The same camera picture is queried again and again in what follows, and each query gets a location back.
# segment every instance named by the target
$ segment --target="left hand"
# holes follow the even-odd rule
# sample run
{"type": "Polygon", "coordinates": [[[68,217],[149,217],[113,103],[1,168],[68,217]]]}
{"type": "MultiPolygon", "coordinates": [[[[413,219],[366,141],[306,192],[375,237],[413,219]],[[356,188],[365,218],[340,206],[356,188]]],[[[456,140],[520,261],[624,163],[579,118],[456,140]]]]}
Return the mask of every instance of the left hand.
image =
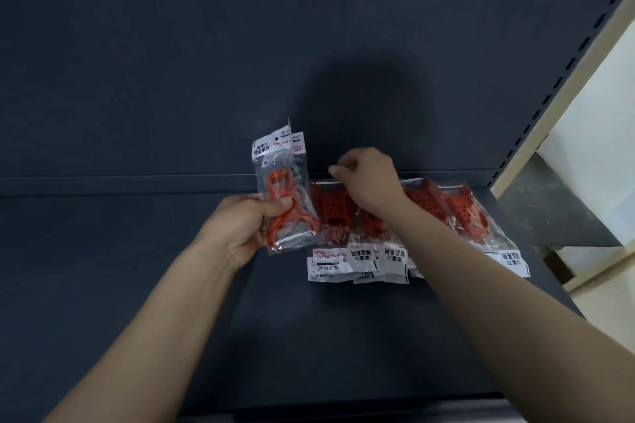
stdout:
{"type": "Polygon", "coordinates": [[[258,194],[229,196],[220,202],[203,224],[193,244],[225,251],[228,263],[237,271],[247,264],[258,248],[264,246],[263,219],[284,214],[292,203],[289,197],[261,201],[258,194]]]}

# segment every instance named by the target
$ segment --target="forearm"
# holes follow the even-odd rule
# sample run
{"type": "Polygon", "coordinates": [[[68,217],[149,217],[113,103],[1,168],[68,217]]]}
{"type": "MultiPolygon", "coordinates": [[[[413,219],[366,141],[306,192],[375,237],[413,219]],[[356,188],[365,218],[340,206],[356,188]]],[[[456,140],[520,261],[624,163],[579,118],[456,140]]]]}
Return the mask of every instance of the forearm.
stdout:
{"type": "Polygon", "coordinates": [[[525,416],[610,420],[634,410],[630,352],[405,196],[382,217],[525,416]]]}
{"type": "Polygon", "coordinates": [[[222,249],[189,246],[133,321],[47,422],[174,419],[234,271],[222,249]]]}

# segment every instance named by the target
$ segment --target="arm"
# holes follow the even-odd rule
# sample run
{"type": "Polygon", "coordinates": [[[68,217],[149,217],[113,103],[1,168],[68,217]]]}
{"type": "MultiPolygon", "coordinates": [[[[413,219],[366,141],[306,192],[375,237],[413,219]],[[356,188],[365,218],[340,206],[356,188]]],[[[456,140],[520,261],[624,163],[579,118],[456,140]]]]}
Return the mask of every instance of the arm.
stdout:
{"type": "Polygon", "coordinates": [[[329,172],[398,235],[526,419],[633,418],[635,355],[408,199],[385,154],[353,149],[329,172]]]}
{"type": "Polygon", "coordinates": [[[290,198],[223,200],[128,327],[44,421],[174,421],[234,273],[264,241],[263,217],[290,206],[290,198]]]}

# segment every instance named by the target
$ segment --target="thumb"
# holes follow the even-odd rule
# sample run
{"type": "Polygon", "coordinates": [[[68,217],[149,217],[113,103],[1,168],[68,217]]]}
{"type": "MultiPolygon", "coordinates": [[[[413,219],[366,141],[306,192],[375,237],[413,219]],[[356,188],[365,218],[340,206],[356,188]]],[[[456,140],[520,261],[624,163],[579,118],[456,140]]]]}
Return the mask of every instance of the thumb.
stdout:
{"type": "Polygon", "coordinates": [[[328,168],[328,173],[333,176],[334,179],[337,179],[342,184],[346,184],[346,182],[353,175],[353,171],[344,166],[338,166],[337,164],[332,165],[328,168]]]}
{"type": "Polygon", "coordinates": [[[257,210],[264,217],[276,217],[284,214],[291,209],[293,199],[285,196],[274,201],[256,201],[258,202],[257,210]]]}

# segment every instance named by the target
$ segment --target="hand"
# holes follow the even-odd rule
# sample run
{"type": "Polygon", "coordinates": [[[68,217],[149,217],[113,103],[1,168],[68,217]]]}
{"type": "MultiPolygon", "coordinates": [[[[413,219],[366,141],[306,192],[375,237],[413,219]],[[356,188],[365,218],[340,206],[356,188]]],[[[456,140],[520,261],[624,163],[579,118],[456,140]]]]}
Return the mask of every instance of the hand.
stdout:
{"type": "Polygon", "coordinates": [[[393,160],[374,147],[351,149],[328,171],[358,206],[377,217],[384,218],[386,209],[404,197],[393,160]]]}
{"type": "Polygon", "coordinates": [[[292,203],[289,197],[261,201],[258,194],[229,196],[220,202],[203,224],[193,245],[223,251],[228,263],[237,271],[265,244],[263,219],[284,214],[292,203]]]}

